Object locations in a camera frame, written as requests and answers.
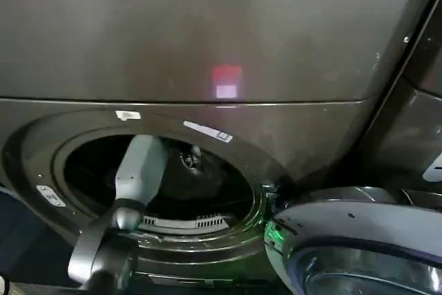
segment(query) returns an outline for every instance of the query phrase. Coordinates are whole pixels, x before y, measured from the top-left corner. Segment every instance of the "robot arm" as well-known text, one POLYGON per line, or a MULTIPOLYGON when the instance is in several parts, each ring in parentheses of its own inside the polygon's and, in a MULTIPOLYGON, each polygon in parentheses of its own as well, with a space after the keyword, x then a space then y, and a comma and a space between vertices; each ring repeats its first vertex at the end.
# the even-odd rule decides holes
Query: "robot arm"
POLYGON ((70 257, 69 277, 94 294, 124 289, 137 264, 136 240, 123 237, 137 228, 147 204, 157 195, 167 163, 161 140, 132 139, 115 178, 113 206, 80 235, 70 257))

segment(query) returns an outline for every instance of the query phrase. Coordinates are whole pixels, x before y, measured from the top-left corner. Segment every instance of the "washer door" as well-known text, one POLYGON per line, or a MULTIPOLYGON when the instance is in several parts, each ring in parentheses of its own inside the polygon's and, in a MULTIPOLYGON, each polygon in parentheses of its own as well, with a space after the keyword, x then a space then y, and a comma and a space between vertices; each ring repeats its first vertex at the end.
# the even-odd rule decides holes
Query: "washer door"
POLYGON ((297 295, 442 294, 441 206, 415 191, 317 191, 267 224, 267 255, 297 295))

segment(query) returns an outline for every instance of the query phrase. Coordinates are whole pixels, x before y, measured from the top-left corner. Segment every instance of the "white sticker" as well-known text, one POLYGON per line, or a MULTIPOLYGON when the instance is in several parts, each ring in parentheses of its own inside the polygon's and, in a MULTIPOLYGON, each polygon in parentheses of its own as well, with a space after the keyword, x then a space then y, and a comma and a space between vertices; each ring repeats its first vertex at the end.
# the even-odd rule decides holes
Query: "white sticker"
POLYGON ((54 189, 48 186, 37 186, 40 194, 55 207, 65 207, 66 203, 55 193, 54 189))
POLYGON ((423 179, 428 182, 442 181, 442 153, 427 168, 423 174, 423 179))
POLYGON ((135 111, 115 111, 115 114, 118 116, 118 119, 120 119, 121 121, 126 121, 126 120, 140 120, 141 119, 141 114, 140 112, 135 112, 135 111))
POLYGON ((219 141, 226 142, 226 143, 229 143, 233 138, 232 135, 223 133, 222 131, 217 131, 216 129, 206 127, 206 126, 201 126, 200 124, 195 124, 190 121, 184 121, 183 125, 185 125, 188 128, 191 128, 193 130, 199 131, 200 133, 203 133, 203 134, 206 134, 206 135, 211 136, 213 138, 216 138, 219 141))

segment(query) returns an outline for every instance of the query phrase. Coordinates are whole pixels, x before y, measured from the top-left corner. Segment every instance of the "washing machine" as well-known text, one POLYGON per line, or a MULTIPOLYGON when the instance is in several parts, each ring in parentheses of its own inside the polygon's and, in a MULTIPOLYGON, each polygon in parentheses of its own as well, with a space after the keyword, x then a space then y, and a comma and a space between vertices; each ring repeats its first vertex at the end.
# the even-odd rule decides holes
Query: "washing machine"
POLYGON ((429 1, 0 0, 0 182, 74 245, 156 137, 136 274, 276 280, 275 234, 308 223, 284 211, 353 147, 429 1))

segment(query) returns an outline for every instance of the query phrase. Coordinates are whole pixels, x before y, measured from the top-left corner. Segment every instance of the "door glass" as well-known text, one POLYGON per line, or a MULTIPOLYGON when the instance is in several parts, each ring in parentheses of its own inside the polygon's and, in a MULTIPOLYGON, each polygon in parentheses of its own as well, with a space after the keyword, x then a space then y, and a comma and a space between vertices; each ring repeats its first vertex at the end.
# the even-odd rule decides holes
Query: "door glass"
POLYGON ((442 294, 442 270, 346 247, 316 247, 291 269, 306 295, 442 294))

